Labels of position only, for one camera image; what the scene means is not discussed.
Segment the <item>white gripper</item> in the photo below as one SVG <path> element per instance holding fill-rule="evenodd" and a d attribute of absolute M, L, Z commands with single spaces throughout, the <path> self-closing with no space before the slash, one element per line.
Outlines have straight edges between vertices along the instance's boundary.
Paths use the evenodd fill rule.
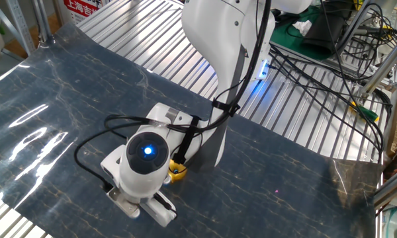
<path fill-rule="evenodd" d="M 160 188 L 169 178 L 169 157 L 165 156 L 160 168 L 146 174 L 135 172 L 127 158 L 125 145 L 117 147 L 101 162 L 102 169 L 112 178 L 115 187 L 107 196 L 130 218 L 144 210 L 162 227 L 177 217 L 175 205 Z"/>

